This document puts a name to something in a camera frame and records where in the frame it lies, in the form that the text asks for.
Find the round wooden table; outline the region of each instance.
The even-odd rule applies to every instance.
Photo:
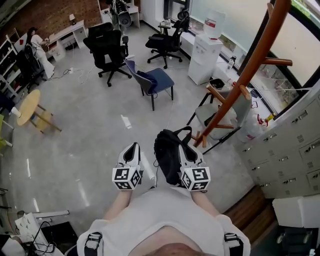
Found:
[[[44,133],[44,129],[48,125],[61,132],[62,130],[60,128],[50,122],[53,114],[47,111],[43,106],[39,105],[40,96],[40,91],[36,89],[25,97],[19,109],[21,116],[17,118],[17,124],[19,126],[23,126],[26,122],[30,121],[30,123],[39,129],[41,133]],[[42,113],[37,113],[36,110],[38,107],[43,110]],[[38,117],[35,121],[32,120],[33,115]]]

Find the glossy floor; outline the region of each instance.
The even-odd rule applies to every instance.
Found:
[[[129,53],[135,55],[138,69],[149,71],[164,66],[161,58],[147,64],[153,55],[145,47],[154,33],[149,27],[142,24],[141,29],[132,28],[127,33]],[[13,148],[7,148],[1,159],[0,185],[9,189],[8,200],[14,211],[69,210],[70,215],[56,220],[70,221],[80,234],[103,216],[117,195],[111,173],[119,153],[138,142],[146,159],[144,168],[155,172],[157,134],[166,128],[177,130],[185,126],[206,90],[188,77],[187,58],[183,57],[182,63],[168,59],[166,73],[175,82],[174,101],[165,91],[159,93],[153,112],[150,97],[142,96],[133,78],[116,73],[112,87],[108,87],[109,74],[98,77],[99,69],[86,47],[76,48],[74,53],[68,51],[63,60],[53,64],[55,77],[74,68],[73,74],[38,87],[40,104],[54,114],[53,120],[62,132],[49,129],[41,134],[30,123],[18,126],[16,118],[10,116],[8,122],[15,127]],[[191,125],[199,126],[196,120]],[[223,212],[253,186],[252,179],[230,142],[204,158],[212,179],[207,195]],[[161,170],[158,178],[158,186],[165,186]],[[145,175],[134,195],[147,191],[151,185]]]

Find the blue chair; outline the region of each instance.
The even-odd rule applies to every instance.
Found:
[[[152,82],[140,75],[137,74],[135,69],[135,62],[133,60],[125,60],[124,61],[127,67],[129,68],[131,74],[135,78],[135,80],[141,86],[142,96],[148,95],[151,96],[152,110],[155,111],[155,102],[154,95],[159,92],[164,91],[171,87],[171,99],[174,100],[174,85],[175,82],[164,72],[161,68],[156,68],[149,72],[146,72],[148,75],[152,75],[154,79],[157,81],[156,87],[152,88]]]

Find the wooden coat rack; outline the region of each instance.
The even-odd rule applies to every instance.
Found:
[[[224,97],[222,97],[211,85],[207,86],[209,92],[214,95],[222,105],[204,131],[201,134],[198,132],[196,137],[192,137],[195,140],[195,147],[198,147],[202,143],[202,146],[206,148],[207,136],[214,128],[233,129],[233,127],[231,127],[232,125],[223,125],[219,124],[219,122],[227,114],[241,94],[243,94],[247,100],[251,100],[251,95],[247,90],[247,86],[262,64],[292,66],[293,63],[289,59],[267,58],[267,54],[274,44],[290,8],[291,0],[276,0],[274,7],[271,3],[267,4],[269,21],[251,58],[226,99],[224,99]]]

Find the black backpack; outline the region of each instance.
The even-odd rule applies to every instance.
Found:
[[[178,137],[178,134],[181,131],[190,131],[183,140]],[[154,141],[155,158],[166,178],[166,182],[171,185],[178,184],[182,186],[178,174],[181,167],[179,161],[179,145],[181,145],[188,154],[190,151],[188,143],[191,139],[191,134],[192,128],[190,126],[186,126],[176,131],[164,129],[157,135]]]

